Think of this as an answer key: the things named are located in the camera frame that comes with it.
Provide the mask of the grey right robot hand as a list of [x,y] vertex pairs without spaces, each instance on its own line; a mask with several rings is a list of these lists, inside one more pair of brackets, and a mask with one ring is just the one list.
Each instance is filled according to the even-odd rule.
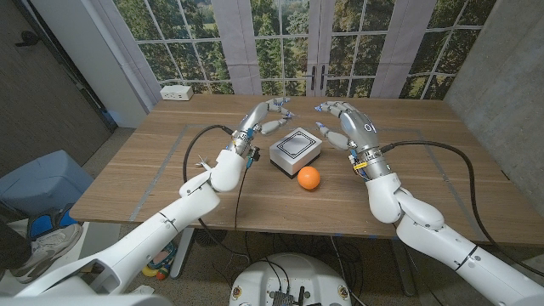
[[345,101],[326,101],[315,109],[327,112],[340,120],[345,134],[333,132],[323,123],[316,125],[330,145],[338,150],[348,150],[352,168],[364,180],[386,176],[391,170],[379,149],[377,130],[369,117]]

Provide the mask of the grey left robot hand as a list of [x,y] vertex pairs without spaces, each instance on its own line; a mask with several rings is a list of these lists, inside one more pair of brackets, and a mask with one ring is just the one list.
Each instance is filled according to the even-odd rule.
[[[227,145],[226,150],[245,157],[255,133],[270,135],[275,133],[280,127],[286,125],[294,116],[292,112],[283,106],[283,103],[289,100],[289,98],[273,98],[253,107],[241,120],[238,128],[232,133],[232,140]],[[264,118],[269,113],[281,114],[281,119],[264,122]]]

